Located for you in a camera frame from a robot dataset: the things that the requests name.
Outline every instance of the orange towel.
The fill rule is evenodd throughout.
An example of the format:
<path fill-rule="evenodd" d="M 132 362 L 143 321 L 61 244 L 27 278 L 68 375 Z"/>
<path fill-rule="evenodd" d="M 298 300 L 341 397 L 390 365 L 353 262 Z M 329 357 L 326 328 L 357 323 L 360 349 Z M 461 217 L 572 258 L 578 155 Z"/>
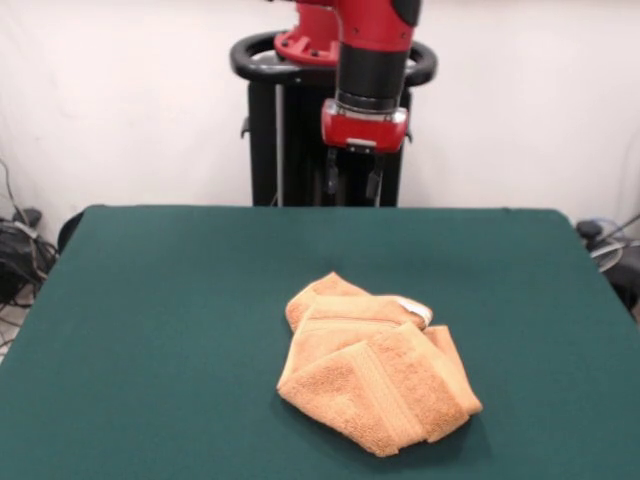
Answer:
<path fill-rule="evenodd" d="M 482 409 L 449 329 L 426 328 L 423 305 L 331 274 L 286 315 L 295 333 L 278 392 L 378 456 L 435 442 Z"/>

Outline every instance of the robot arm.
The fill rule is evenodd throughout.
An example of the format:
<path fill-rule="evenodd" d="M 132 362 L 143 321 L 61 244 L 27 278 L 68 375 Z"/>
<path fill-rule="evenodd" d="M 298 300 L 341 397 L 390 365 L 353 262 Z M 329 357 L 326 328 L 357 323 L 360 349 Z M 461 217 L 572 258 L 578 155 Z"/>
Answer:
<path fill-rule="evenodd" d="M 397 152 L 409 117 L 399 108 L 421 0 L 297 0 L 338 16 L 340 61 L 335 99 L 322 112 L 325 143 L 364 153 Z"/>

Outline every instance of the table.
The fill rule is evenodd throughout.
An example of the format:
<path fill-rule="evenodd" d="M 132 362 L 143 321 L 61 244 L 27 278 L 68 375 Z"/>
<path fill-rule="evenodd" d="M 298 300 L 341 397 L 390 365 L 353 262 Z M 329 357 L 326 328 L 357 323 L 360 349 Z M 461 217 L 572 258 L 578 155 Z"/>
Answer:
<path fill-rule="evenodd" d="M 485 411 L 378 459 L 283 402 L 329 271 L 426 302 Z M 0 367 L 0 475 L 591 479 L 640 471 L 640 338 L 552 211 L 91 208 Z"/>

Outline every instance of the cable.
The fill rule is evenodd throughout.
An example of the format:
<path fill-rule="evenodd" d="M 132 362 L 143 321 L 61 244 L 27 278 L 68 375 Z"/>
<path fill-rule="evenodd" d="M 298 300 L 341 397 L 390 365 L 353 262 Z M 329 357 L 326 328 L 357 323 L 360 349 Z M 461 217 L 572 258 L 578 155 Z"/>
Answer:
<path fill-rule="evenodd" d="M 7 325 L 11 325 L 12 327 L 20 328 L 22 324 L 16 323 L 12 320 L 7 320 L 6 318 L 0 317 L 0 322 L 6 323 Z"/>
<path fill-rule="evenodd" d="M 16 339 L 16 337 L 13 337 L 13 338 L 10 338 L 7 341 L 2 342 L 0 344 L 0 350 L 2 350 L 3 348 L 7 347 L 7 351 L 8 351 L 9 350 L 9 345 L 11 345 L 14 342 L 15 339 Z M 0 357 L 4 357 L 6 354 L 7 354 L 7 352 L 0 353 Z"/>
<path fill-rule="evenodd" d="M 24 270 L 22 270 L 20 267 L 18 267 L 15 263 L 11 262 L 10 260 L 7 260 L 5 258 L 0 258 L 0 263 L 12 269 L 14 273 L 21 276 L 24 280 L 27 281 L 27 283 L 32 284 L 34 287 L 40 288 L 42 286 L 42 280 L 34 280 L 33 277 L 29 276 L 27 273 L 24 272 Z"/>
<path fill-rule="evenodd" d="M 608 225 L 609 227 L 613 227 L 613 229 L 620 229 L 620 225 L 618 223 L 616 223 L 615 221 L 611 220 L 610 218 L 592 218 L 591 219 L 592 222 L 596 222 L 600 225 Z M 624 229 L 620 230 L 621 233 L 623 234 L 623 238 L 627 238 L 625 233 L 624 233 Z"/>
<path fill-rule="evenodd" d="M 614 237 L 617 233 L 623 232 L 625 229 L 627 229 L 628 227 L 630 227 L 631 225 L 636 223 L 638 220 L 640 220 L 640 213 L 638 213 L 637 215 L 632 217 L 631 220 L 627 221 L 626 223 L 623 223 L 621 226 L 616 228 L 614 231 L 609 232 L 604 237 L 600 238 L 598 240 L 598 244 L 601 244 L 602 242 L 604 242 L 606 240 L 609 240 L 610 238 Z"/>
<path fill-rule="evenodd" d="M 7 186 L 7 194 L 9 194 L 9 200 L 11 200 L 11 204 L 13 205 L 13 208 L 18 213 L 18 215 L 20 215 L 20 218 L 22 218 L 23 223 L 26 225 L 29 223 L 29 220 L 27 219 L 27 216 L 22 211 L 22 209 L 20 209 L 20 207 L 18 207 L 18 204 L 16 203 L 15 197 L 13 196 L 13 192 L 11 191 L 11 181 L 9 179 L 9 167 L 4 162 L 2 157 L 0 157 L 0 166 L 4 168 L 4 174 L 5 174 L 4 179 L 5 179 L 5 184 Z"/>

